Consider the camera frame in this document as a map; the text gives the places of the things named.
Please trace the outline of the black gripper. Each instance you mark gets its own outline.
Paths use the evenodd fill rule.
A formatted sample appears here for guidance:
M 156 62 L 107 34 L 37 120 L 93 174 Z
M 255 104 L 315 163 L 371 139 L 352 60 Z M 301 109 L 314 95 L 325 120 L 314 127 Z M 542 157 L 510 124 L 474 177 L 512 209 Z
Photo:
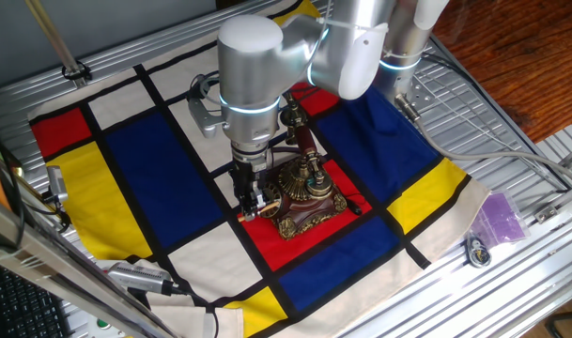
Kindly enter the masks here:
M 237 195 L 243 220 L 252 221 L 267 205 L 262 190 L 266 185 L 267 155 L 261 153 L 254 156 L 233 156 L 233 169 L 230 175 Z

